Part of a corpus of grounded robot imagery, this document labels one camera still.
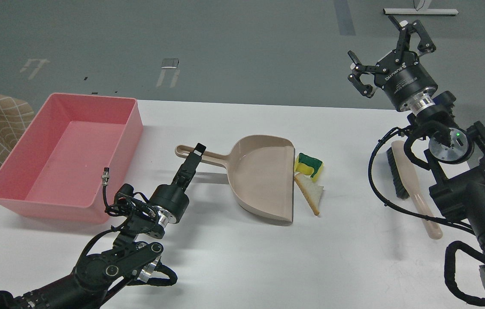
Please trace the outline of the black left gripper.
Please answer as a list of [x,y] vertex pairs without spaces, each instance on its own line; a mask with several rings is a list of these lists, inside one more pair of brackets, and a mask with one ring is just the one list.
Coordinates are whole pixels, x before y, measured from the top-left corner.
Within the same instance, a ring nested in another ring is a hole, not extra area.
[[150,197],[152,205],[160,206],[165,211],[168,211],[169,214],[167,216],[172,224],[180,222],[189,205],[189,198],[183,189],[187,189],[193,180],[196,168],[201,162],[205,150],[206,146],[198,143],[189,151],[184,163],[176,172],[175,185],[162,184],[156,188],[152,197]]

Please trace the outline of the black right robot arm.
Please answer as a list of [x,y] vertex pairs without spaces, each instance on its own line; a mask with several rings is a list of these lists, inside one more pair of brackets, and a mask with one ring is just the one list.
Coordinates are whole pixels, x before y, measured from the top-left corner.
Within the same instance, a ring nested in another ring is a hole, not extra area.
[[[485,298],[460,290],[456,283],[456,251],[478,260],[485,290],[485,127],[481,122],[464,130],[452,113],[455,96],[450,91],[435,95],[437,83],[421,64],[421,56],[436,45],[419,20],[411,23],[388,19],[399,31],[396,47],[374,65],[352,60],[348,80],[365,97],[376,89],[385,92],[396,111],[409,111],[409,125],[390,129],[377,143],[368,163],[368,179],[374,194],[385,206],[425,221],[471,233],[480,251],[454,241],[445,251],[443,277],[452,295],[472,306],[485,307]],[[395,135],[405,136],[388,149],[396,193],[404,190],[417,207],[411,212],[395,205],[376,188],[372,176],[380,148]]]

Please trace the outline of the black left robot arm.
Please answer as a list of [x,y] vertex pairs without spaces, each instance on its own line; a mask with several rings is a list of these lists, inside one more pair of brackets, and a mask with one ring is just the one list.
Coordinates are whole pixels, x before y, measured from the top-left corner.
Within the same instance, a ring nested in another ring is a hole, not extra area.
[[133,186],[124,184],[109,204],[109,168],[105,167],[105,212],[125,220],[94,236],[67,276],[20,297],[0,290],[0,309],[99,309],[125,286],[176,284],[176,273],[161,262],[163,245],[137,238],[145,234],[159,240],[168,224],[180,221],[189,205],[186,189],[205,150],[201,143],[190,148],[172,182],[158,186],[150,198],[137,198]]

